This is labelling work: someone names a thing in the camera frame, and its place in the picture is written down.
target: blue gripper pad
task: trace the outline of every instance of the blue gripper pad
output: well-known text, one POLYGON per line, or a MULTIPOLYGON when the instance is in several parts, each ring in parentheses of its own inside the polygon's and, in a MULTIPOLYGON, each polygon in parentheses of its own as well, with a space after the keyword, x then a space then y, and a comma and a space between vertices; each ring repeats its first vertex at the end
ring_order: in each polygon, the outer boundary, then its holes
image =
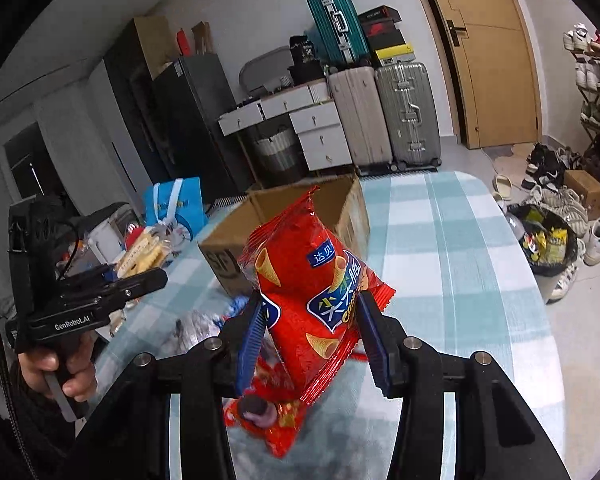
POLYGON ((401 397, 407 377, 398 348, 405 337, 400 322, 383 316, 366 290, 356 300, 356 320, 376 387, 389 399, 401 397))
POLYGON ((262 338, 266 327, 264 312, 262 310, 262 298, 257 295, 257 305, 251 310, 245 308, 242 316, 251 312, 251 319, 242 339, 242 344, 238 350, 237 367, 235 371, 235 390, 240 396, 242 392, 251 384, 253 371, 255 370, 256 360, 260 354, 262 338))

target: hand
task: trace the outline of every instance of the hand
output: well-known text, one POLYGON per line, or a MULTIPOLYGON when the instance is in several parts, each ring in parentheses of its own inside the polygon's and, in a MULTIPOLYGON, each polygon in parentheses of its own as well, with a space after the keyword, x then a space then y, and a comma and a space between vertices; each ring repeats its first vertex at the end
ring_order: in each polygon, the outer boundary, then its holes
MULTIPOLYGON (((95 337, 93 332, 85 332, 80 336, 80 346, 75 354, 69 356, 66 368, 73 375, 62 385, 62 391, 67 397, 73 397, 77 402, 89 399, 95 392, 96 368, 91 362, 91 352, 95 337)), ((36 347, 24 354, 18 355, 20 370, 29 388, 53 399, 53 394, 46 384, 44 372, 58 370, 59 359, 55 352, 48 348, 36 347)))

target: blue tablecloth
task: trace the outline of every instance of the blue tablecloth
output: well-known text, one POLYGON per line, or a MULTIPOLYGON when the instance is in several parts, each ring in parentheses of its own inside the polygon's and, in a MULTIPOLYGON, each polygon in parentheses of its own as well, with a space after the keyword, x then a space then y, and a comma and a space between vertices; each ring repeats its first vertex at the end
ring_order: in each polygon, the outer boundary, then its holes
MULTIPOLYGON (((557 349, 538 287, 502 212, 484 184, 464 173, 363 180, 371 225, 366 262, 397 293, 387 308, 410 335, 438 351, 491 353, 564 450, 564 390, 557 349)), ((227 215, 212 216, 204 238, 227 215)), ((139 352, 160 356, 176 319, 192 309, 223 313, 228 298, 197 245, 168 269, 167 287, 142 300, 96 362, 101 396, 139 352)), ((442 478, 453 478, 455 405, 445 394, 442 478)), ((229 430, 242 479, 386 477, 400 400, 374 386, 368 365, 347 361, 311 408, 288 455, 229 430)), ((172 478, 179 478, 178 396, 171 401, 172 478)))

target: black refrigerator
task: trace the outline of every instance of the black refrigerator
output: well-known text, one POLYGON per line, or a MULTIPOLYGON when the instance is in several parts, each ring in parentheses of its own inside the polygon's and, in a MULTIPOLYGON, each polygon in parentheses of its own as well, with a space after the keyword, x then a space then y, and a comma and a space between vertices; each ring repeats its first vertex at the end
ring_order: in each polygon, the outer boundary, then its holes
POLYGON ((235 109, 216 54, 178 58, 154 80, 177 177, 198 176, 202 199, 236 196, 254 183, 238 134, 225 137, 218 117, 235 109))

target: screw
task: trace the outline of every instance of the screw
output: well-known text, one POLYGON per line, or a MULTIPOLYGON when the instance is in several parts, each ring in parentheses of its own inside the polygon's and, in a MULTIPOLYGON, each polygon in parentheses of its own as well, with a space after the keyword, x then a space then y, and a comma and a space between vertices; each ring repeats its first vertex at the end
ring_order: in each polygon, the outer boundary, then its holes
POLYGON ((218 350, 222 346, 222 339, 219 337, 208 337, 205 339, 205 348, 207 350, 218 350))
POLYGON ((152 357, 148 352, 142 352, 134 357, 134 364, 139 367, 147 366, 151 362, 152 357))
POLYGON ((410 335, 404 338, 402 344, 405 345, 409 350, 417 350, 422 346, 422 341, 420 341, 417 337, 410 335))
POLYGON ((491 355, 487 352, 476 352, 475 360, 478 361, 481 365, 489 365, 491 364, 491 355))

